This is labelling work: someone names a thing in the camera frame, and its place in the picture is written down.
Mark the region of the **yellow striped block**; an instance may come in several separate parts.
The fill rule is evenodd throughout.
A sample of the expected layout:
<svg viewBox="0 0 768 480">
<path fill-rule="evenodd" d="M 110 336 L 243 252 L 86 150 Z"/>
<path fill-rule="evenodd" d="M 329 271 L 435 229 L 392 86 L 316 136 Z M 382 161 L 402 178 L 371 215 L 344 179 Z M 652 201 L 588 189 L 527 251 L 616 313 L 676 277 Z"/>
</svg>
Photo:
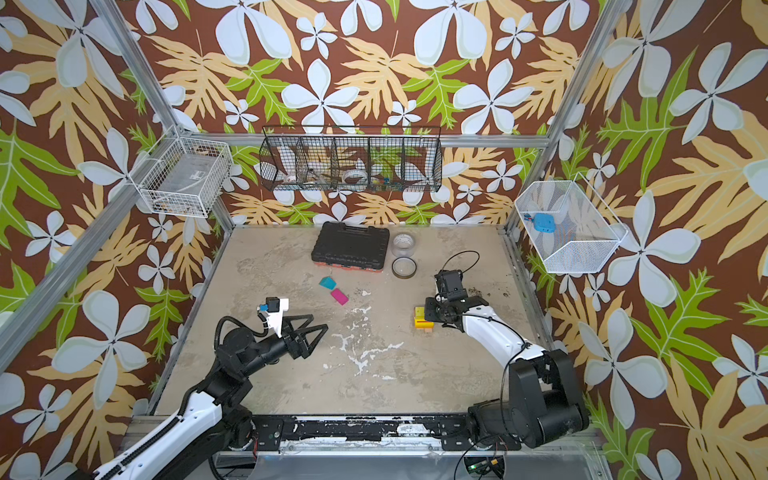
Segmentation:
<svg viewBox="0 0 768 480">
<path fill-rule="evenodd" d="M 432 330 L 434 328 L 434 323 L 415 319 L 414 327 L 421 330 Z"/>
</svg>

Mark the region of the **magenta block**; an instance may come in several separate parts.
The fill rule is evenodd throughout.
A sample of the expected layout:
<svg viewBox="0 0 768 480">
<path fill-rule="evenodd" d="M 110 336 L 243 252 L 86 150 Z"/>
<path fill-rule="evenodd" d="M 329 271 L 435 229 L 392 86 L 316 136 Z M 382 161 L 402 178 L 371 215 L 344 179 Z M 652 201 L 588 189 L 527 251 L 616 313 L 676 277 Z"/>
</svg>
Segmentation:
<svg viewBox="0 0 768 480">
<path fill-rule="evenodd" d="M 348 296 L 338 288 L 331 291 L 331 296 L 340 305 L 345 305 L 349 301 Z"/>
</svg>

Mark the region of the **teal block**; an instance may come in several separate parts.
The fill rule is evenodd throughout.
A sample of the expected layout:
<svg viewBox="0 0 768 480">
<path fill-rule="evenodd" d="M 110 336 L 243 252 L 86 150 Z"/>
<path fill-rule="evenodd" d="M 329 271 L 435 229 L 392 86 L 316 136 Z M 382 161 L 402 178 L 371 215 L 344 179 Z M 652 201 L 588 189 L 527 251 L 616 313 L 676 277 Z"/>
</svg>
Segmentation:
<svg viewBox="0 0 768 480">
<path fill-rule="evenodd" d="M 337 283 L 332 277 L 326 276 L 320 280 L 319 285 L 329 290 L 334 290 Z"/>
</svg>

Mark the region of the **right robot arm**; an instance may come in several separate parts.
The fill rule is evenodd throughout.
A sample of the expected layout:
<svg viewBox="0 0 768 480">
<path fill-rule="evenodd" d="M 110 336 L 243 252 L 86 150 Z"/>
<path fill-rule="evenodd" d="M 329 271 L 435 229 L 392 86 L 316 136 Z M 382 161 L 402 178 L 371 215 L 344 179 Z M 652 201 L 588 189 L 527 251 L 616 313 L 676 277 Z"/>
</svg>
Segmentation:
<svg viewBox="0 0 768 480">
<path fill-rule="evenodd" d="M 461 270 L 442 269 L 435 283 L 436 294 L 425 299 L 425 320 L 466 334 L 502 366 L 499 396 L 468 408 L 468 437 L 474 444 L 536 448 L 589 426 L 567 353 L 528 340 L 484 298 L 469 295 Z"/>
</svg>

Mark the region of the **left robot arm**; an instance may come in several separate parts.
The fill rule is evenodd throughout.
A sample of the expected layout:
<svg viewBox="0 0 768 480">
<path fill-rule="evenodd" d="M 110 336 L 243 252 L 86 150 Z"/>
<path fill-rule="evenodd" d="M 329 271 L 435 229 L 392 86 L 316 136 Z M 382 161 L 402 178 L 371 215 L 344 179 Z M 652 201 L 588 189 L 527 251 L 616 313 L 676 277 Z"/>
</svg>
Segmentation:
<svg viewBox="0 0 768 480">
<path fill-rule="evenodd" d="M 206 376 L 183 395 L 178 410 L 158 427 L 93 472 L 80 469 L 69 479 L 183 479 L 229 447 L 248 445 L 253 413 L 242 400 L 250 377 L 288 355 L 307 359 L 328 331 L 311 314 L 288 316 L 282 334 L 257 332 L 222 317 L 214 333 L 215 359 Z"/>
</svg>

